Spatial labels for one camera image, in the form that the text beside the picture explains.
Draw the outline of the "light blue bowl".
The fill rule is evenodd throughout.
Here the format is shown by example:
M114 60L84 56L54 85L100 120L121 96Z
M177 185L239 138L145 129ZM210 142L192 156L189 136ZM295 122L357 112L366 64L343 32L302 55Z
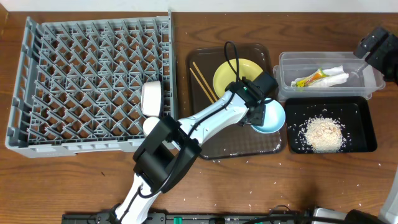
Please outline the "light blue bowl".
M263 125L251 125L251 127L258 133L272 134L283 127L285 123L285 111L283 106L277 100L266 98L264 102Z

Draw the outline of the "yellow plate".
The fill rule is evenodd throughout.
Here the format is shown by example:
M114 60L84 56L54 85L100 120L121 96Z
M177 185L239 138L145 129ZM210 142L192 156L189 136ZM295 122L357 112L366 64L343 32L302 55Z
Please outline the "yellow plate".
M241 58L239 59L239 77L245 77L250 81L254 81L263 69L251 60ZM216 95L221 98L226 87L236 81L236 74L233 72L228 62L222 63L216 70L213 76L213 88Z

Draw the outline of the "white tissue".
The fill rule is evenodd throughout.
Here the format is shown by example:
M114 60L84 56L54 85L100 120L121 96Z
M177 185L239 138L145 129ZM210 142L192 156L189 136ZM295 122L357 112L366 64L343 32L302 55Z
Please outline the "white tissue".
M329 69L322 69L323 72L328 75L328 77L318 80L312 83L310 86L306 86L308 88L328 88L333 85L340 85L346 83L348 80L349 74L343 70L343 66L333 67Z

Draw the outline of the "green orange snack wrapper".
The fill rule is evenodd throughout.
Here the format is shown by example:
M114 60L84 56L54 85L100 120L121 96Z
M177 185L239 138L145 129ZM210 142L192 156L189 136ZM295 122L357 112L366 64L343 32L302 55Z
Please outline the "green orange snack wrapper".
M306 86L310 86L312 83L321 80L323 78L328 77L328 75L326 75L322 69L318 69L316 72L314 72L313 74L311 74L310 76L304 77L304 78L298 78L294 81L291 82L291 86L292 87L306 87Z

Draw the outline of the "rice food scraps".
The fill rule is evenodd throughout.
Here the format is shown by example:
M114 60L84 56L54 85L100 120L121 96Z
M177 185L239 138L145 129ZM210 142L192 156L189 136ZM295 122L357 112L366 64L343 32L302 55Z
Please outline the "rice food scraps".
M293 137L291 146L304 154L340 152L347 143L344 128L338 119L322 115L306 118L301 123L294 121L287 126Z

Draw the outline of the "wooden chopstick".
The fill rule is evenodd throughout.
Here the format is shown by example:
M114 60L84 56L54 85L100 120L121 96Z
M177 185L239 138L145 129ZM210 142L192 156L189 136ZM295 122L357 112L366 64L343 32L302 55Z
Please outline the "wooden chopstick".
M192 68L189 68L192 75L195 77L195 80L197 81L197 83L199 84L199 86L201 87L201 89L203 90L203 92L205 93L205 95L208 97L208 99L210 100L211 103L214 103L215 101L213 100L213 98L210 96L210 94L207 92L207 90L205 89L205 87L203 86L203 84L201 83L200 79L196 76L195 72L192 70Z
M195 62L192 62L194 68L197 71L197 74L200 76L201 78L201 83L203 84L203 86L205 87L205 89L207 90L207 92L210 94L210 96L213 98L214 101L216 101L218 99L218 97L215 95L215 93L213 92L213 90L211 89L210 85L208 84L208 82L206 81L204 75L202 74L202 72L200 71L200 69L198 68L198 65Z

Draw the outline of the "white paper cup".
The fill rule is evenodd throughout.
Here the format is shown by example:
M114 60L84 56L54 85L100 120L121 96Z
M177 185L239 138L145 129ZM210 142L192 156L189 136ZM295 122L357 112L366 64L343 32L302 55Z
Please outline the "white paper cup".
M159 121L160 119L158 117L147 118L142 125L144 136L148 136Z

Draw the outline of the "pink white bowl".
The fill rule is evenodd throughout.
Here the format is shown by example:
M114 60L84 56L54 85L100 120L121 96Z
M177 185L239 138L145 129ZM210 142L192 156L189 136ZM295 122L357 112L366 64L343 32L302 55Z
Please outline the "pink white bowl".
M159 117L162 104L160 81L146 82L141 91L141 111L145 116Z

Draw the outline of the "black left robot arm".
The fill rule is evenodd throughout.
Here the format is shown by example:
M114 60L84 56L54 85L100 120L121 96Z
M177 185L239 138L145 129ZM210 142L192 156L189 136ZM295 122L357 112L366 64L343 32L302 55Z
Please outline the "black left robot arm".
M189 171L201 145L252 113L271 91L264 81L243 78L231 82L216 103L191 117L162 118L134 153L133 185L109 222L143 223L158 195L172 189Z

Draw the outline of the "clear plastic waste bin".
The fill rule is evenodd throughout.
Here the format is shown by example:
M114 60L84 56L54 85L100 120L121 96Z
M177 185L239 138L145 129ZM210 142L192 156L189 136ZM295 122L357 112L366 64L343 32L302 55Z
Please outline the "clear plastic waste bin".
M345 82L328 87L293 85L319 71L343 73ZM327 96L362 96L368 100L373 92L386 86L382 73L352 52L283 52L279 55L279 64L274 67L274 76L279 84L277 97L281 102L289 98Z

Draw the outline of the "black waste tray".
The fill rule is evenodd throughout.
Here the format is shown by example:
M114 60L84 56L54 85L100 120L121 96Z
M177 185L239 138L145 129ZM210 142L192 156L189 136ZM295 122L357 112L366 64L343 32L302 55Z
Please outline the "black waste tray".
M371 120L368 102L362 96L339 96L318 98L290 98L285 102L286 125L299 123L304 119L322 115L338 119L345 125L343 135L346 146L335 153L373 152L377 149L376 135ZM298 153L292 144L293 137L287 131L292 152Z

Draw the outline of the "grey plastic dishwasher rack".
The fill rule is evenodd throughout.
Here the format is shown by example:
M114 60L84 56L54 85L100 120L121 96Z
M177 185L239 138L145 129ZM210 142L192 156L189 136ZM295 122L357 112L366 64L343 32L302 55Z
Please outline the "grey plastic dishwasher rack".
M135 151L141 91L160 82L178 116L172 16L37 23L27 18L5 145L28 158Z

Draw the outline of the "dark brown serving tray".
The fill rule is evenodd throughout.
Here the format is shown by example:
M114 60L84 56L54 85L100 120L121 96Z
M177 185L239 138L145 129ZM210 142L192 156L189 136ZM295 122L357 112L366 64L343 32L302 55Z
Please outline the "dark brown serving tray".
M272 73L271 60L265 46L261 44L241 44L237 46L237 50L239 59L244 58L251 60L258 64L263 69L263 72L267 72L268 74ZM193 113L196 114L210 106L211 102L189 69L192 68L201 81L192 62L198 65L198 68L215 93L213 88L213 76L217 68L222 63L226 62L226 60L222 47L196 49L188 54L186 59L187 75L190 79L189 90L192 110ZM240 126L238 124L233 124L224 128L202 144L201 158L215 160L258 154L273 154L283 150L286 144L287 134L285 126L275 133L261 134L252 129L251 125Z

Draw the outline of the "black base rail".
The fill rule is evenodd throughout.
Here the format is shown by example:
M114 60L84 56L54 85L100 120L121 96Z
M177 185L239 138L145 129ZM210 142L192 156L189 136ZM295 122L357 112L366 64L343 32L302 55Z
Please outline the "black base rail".
M65 214L62 224L107 224L107 223L143 223L143 224L242 224L242 223L311 223L310 216L295 212L274 213L271 215L168 215L148 213L144 217L131 218L129 215L117 217L113 212L89 214Z

